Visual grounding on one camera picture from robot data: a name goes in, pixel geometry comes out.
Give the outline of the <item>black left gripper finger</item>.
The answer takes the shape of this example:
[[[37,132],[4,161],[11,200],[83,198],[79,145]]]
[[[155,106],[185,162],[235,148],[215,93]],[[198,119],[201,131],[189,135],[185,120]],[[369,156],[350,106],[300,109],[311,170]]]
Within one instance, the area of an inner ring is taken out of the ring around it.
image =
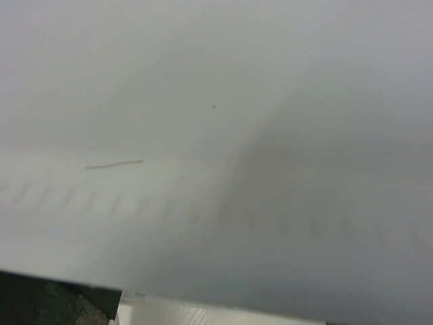
[[[2,324],[109,324],[122,292],[1,272]]]

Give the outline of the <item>white plastic shoe cabinet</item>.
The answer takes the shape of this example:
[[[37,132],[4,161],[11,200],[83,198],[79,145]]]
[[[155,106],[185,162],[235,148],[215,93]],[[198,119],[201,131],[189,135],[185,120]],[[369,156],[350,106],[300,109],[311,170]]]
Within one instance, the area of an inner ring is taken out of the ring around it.
[[[2,1],[1,269],[432,323],[431,1]]]

